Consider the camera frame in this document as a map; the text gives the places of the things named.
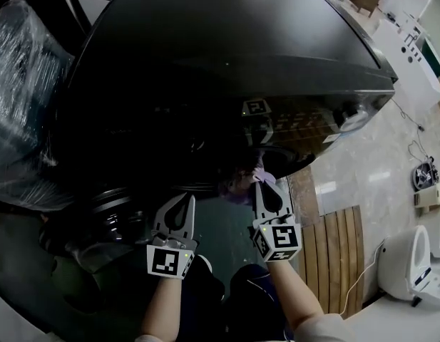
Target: plastic wrap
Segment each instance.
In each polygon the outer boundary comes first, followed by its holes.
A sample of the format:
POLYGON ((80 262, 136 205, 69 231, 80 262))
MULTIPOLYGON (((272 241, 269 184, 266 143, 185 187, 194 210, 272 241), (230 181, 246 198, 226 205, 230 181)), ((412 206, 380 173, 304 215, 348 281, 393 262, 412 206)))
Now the plastic wrap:
POLYGON ((58 210, 71 202, 51 177, 50 103, 73 57, 24 0, 0 9, 0 200, 58 210))

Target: wooden pallet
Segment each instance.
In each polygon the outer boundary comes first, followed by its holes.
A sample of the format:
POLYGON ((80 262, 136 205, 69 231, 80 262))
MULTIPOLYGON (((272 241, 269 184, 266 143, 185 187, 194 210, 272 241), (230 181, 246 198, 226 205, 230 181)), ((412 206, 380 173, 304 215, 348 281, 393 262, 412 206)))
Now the wooden pallet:
POLYGON ((364 239, 359 206, 319 218, 302 229, 304 248, 299 253, 299 275, 318 298, 325 313, 348 318, 362 309, 364 239))

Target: dark pants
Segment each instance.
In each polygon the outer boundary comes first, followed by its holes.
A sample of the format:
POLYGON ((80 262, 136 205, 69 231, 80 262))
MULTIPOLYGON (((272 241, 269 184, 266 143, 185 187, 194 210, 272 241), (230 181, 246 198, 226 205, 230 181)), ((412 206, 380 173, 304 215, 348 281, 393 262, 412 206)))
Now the dark pants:
POLYGON ((261 266, 241 268, 230 282, 230 298, 222 303, 224 286, 195 257, 182 290, 178 341, 292 339, 269 272, 261 266))

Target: white sleeve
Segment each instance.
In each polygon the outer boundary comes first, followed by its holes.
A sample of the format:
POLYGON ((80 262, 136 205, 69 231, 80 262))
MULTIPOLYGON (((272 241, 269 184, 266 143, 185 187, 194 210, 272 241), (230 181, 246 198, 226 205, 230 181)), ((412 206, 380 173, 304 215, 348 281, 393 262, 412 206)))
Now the white sleeve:
POLYGON ((144 336, 140 336, 139 338, 137 338, 135 340, 135 342, 162 342, 159 338, 153 337, 153 336, 149 336, 144 335, 144 336))
POLYGON ((354 342, 350 331, 339 314, 326 314, 311 318, 294 331, 296 341, 305 342, 354 342))

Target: forearm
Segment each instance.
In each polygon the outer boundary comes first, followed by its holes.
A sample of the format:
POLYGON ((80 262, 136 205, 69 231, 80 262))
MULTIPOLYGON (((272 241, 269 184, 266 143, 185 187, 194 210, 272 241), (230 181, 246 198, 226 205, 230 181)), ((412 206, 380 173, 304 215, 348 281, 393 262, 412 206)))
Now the forearm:
POLYGON ((182 281, 162 278, 148 305, 142 322, 142 333, 163 342, 175 341, 180 327, 182 281))
POLYGON ((288 261, 268 262, 267 268, 293 330, 307 319, 323 315, 317 298, 288 261))

